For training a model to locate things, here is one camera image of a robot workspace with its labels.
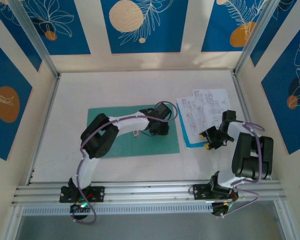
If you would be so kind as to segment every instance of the purple cable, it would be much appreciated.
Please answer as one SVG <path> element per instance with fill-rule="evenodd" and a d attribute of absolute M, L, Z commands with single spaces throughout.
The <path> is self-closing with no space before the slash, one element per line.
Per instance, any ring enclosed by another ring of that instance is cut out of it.
<path fill-rule="evenodd" d="M 168 123 L 168 122 L 172 122 L 174 121 L 177 116 L 178 116 L 178 109 L 176 107 L 176 105 L 174 105 L 172 102 L 169 102 L 169 101 L 160 101 L 158 102 L 154 108 L 156 108 L 159 104 L 161 103 L 167 103 L 167 104 L 170 104 L 173 106 L 174 110 L 175 110 L 175 115 L 173 118 L 169 119 L 169 120 L 164 120 L 164 119 L 160 119 L 160 118 L 157 118 L 157 117 L 153 117 L 153 116 L 146 116 L 146 115 L 137 115 L 137 116 L 126 116 L 126 117 L 122 117 L 122 118 L 119 118 L 118 120 L 112 120 L 112 121 L 109 121 L 105 124 L 103 124 L 101 127 L 99 127 L 97 130 L 95 130 L 93 133 L 91 133 L 90 136 L 88 136 L 86 138 L 86 140 L 83 141 L 83 143 L 81 144 L 80 146 L 80 152 L 82 153 L 82 157 L 83 159 L 80 161 L 79 165 L 78 165 L 78 168 L 76 169 L 76 184 L 77 184 L 77 188 L 79 190 L 79 193 L 81 194 L 81 196 L 83 197 L 83 199 L 85 200 L 85 202 L 88 204 L 89 208 L 92 210 L 93 212 L 93 215 L 94 215 L 94 219 L 92 221 L 89 221 L 89 222 L 84 222 L 84 221 L 78 221 L 75 219 L 75 212 L 72 213 L 72 218 L 73 218 L 73 221 L 76 222 L 76 223 L 79 223 L 79 224 L 83 224 L 83 225 L 91 225 L 93 224 L 96 220 L 97 220 L 97 213 L 94 209 L 94 207 L 91 205 L 91 203 L 88 201 L 88 199 L 86 198 L 86 196 L 84 195 L 84 193 L 82 192 L 82 189 L 80 187 L 80 183 L 79 183 L 79 173 L 80 173 L 80 168 L 86 158 L 86 154 L 84 152 L 84 146 L 87 144 L 87 142 L 89 142 L 89 140 L 91 138 L 93 138 L 94 135 L 96 135 L 98 132 L 101 131 L 101 129 L 107 127 L 108 125 L 110 124 L 113 124 L 113 123 L 118 123 L 120 121 L 124 121 L 124 120 L 128 120 L 128 119 L 135 119 L 135 118 L 144 118 L 144 119 L 153 119 L 153 120 L 157 120 L 157 121 L 160 121 L 160 122 L 164 122 L 164 123 Z"/>
<path fill-rule="evenodd" d="M 237 185 L 242 184 L 242 183 L 257 184 L 257 183 L 259 183 L 261 181 L 261 175 L 262 175 L 261 145 L 260 145 L 259 137 L 258 137 L 258 135 L 256 134 L 256 132 L 255 132 L 255 130 L 253 128 L 256 128 L 256 129 L 258 129 L 259 131 L 262 131 L 262 132 L 265 131 L 265 129 L 262 126 L 260 126 L 258 124 L 255 124 L 255 123 L 252 123 L 252 122 L 245 122 L 245 123 L 243 123 L 243 127 L 245 129 L 247 129 L 249 132 L 251 132 L 253 134 L 253 136 L 255 137 L 255 140 L 256 140 L 256 146 L 257 146 L 257 150 L 258 150 L 258 167 L 259 167 L 259 169 L 258 169 L 258 179 L 256 181 L 253 181 L 253 180 L 250 180 L 250 179 L 247 179 L 247 178 L 240 179 L 238 181 L 233 182 L 231 184 L 231 186 L 233 187 L 233 189 L 236 189 L 238 191 L 249 193 L 249 194 L 254 194 L 254 195 L 256 195 L 256 198 L 253 199 L 252 201 L 248 202 L 247 204 L 245 204 L 245 205 L 243 205 L 241 207 L 238 207 L 237 209 L 235 209 L 235 210 L 233 210 L 231 212 L 228 212 L 228 213 L 222 215 L 222 217 L 227 216 L 229 214 L 232 214 L 232 213 L 234 213 L 234 212 L 236 212 L 236 211 L 238 211 L 240 209 L 243 209 L 243 208 L 245 208 L 246 206 L 248 206 L 250 204 L 253 204 L 259 198 L 259 194 L 258 193 L 253 192 L 253 191 L 239 189 L 239 188 L 237 188 Z"/>

